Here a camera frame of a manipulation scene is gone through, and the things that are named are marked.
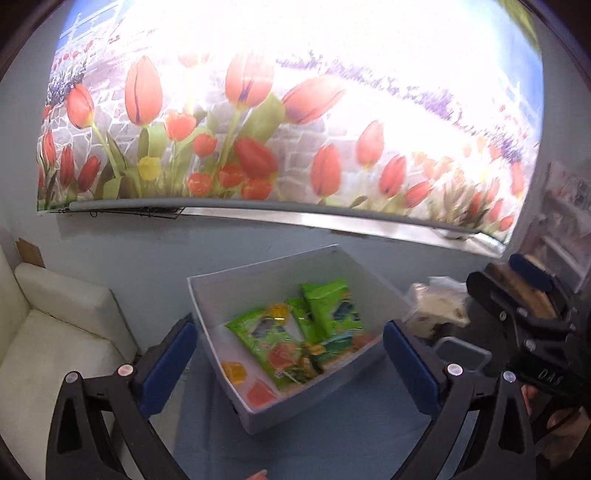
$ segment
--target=plastic bag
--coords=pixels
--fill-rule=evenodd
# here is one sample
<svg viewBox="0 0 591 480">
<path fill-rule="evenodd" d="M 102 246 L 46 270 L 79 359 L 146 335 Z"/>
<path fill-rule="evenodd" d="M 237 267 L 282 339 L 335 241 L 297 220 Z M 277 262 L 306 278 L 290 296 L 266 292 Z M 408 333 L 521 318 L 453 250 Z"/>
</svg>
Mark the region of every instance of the plastic bag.
<svg viewBox="0 0 591 480">
<path fill-rule="evenodd" d="M 470 323 L 465 308 L 468 292 L 465 283 L 450 277 L 429 277 L 429 285 L 413 283 L 408 300 L 415 311 L 406 327 L 421 338 L 431 338 L 437 325 L 453 323 L 465 327 Z"/>
</svg>

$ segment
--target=blue gripper pad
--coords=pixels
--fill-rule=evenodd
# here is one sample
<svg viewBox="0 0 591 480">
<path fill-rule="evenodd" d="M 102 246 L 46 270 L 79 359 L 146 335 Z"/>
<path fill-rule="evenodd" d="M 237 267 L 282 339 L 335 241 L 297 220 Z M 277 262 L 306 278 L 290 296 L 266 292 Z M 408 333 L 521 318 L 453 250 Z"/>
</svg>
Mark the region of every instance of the blue gripper pad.
<svg viewBox="0 0 591 480">
<path fill-rule="evenodd" d="M 437 417 L 441 410 L 437 382 L 394 322 L 384 327 L 383 342 L 419 412 Z"/>
<path fill-rule="evenodd" d="M 549 293 L 553 290 L 551 277 L 521 254 L 509 257 L 511 270 L 518 273 L 531 287 Z"/>
<path fill-rule="evenodd" d="M 145 419 L 160 413 L 197 346 L 197 328 L 186 323 L 141 385 L 139 411 Z"/>
</svg>

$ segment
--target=orange gummy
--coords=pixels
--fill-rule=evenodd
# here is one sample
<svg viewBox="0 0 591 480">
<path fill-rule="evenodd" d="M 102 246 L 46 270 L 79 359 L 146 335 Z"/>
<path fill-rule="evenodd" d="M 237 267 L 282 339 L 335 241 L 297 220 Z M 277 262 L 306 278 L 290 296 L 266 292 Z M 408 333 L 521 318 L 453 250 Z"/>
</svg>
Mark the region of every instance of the orange gummy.
<svg viewBox="0 0 591 480">
<path fill-rule="evenodd" d="M 258 378 L 255 380 L 255 384 L 246 394 L 246 399 L 248 403 L 253 407 L 262 407 L 266 405 L 270 401 L 273 401 L 277 398 L 275 392 L 262 380 Z"/>
</svg>

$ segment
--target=gray container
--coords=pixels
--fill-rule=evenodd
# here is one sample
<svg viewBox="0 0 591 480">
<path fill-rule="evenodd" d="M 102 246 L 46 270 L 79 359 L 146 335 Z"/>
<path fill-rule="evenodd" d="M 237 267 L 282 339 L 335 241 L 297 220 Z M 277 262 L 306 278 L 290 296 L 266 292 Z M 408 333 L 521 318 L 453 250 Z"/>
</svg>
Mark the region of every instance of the gray container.
<svg viewBox="0 0 591 480">
<path fill-rule="evenodd" d="M 271 386 L 271 381 L 238 338 L 224 325 L 236 316 L 271 303 L 300 297 L 302 283 L 328 283 L 344 278 L 352 292 L 363 325 L 379 336 L 362 350 L 346 357 L 339 367 L 320 375 L 296 393 L 270 404 L 252 408 L 223 373 L 221 361 L 239 361 L 249 375 Z M 232 401 L 249 434 L 276 425 L 318 403 L 351 380 L 384 354 L 381 332 L 392 319 L 405 320 L 411 306 L 401 293 L 379 275 L 354 260 L 340 246 L 332 245 L 289 257 L 245 267 L 189 277 L 189 290 L 201 342 L 217 378 Z"/>
</svg>

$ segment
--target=green snack bag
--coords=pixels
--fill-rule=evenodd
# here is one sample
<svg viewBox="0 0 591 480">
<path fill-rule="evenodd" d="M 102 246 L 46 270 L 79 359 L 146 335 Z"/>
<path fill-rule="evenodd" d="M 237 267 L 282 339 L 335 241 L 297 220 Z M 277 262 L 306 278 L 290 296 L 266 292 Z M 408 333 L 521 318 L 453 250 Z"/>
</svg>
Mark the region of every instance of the green snack bag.
<svg viewBox="0 0 591 480">
<path fill-rule="evenodd" d="M 306 354 L 310 357 L 312 365 L 319 372 L 325 372 L 332 363 L 342 358 L 346 353 L 355 351 L 353 348 L 353 337 L 355 332 L 348 331 L 335 337 L 311 345 L 304 344 Z"/>
<path fill-rule="evenodd" d="M 317 375 L 300 345 L 265 309 L 240 315 L 226 327 L 253 354 L 279 390 L 304 384 Z"/>
<path fill-rule="evenodd" d="M 305 284 L 302 285 L 302 290 L 310 305 L 312 318 L 325 338 L 350 330 L 363 331 L 359 313 L 351 299 L 351 291 L 344 279 L 340 278 L 316 288 Z"/>
<path fill-rule="evenodd" d="M 291 315 L 295 318 L 298 327 L 304 340 L 308 343 L 318 343 L 322 340 L 320 337 L 316 324 L 312 320 L 312 315 L 308 309 L 308 305 L 304 299 L 291 299 L 287 300 L 287 303 L 291 309 Z"/>
</svg>

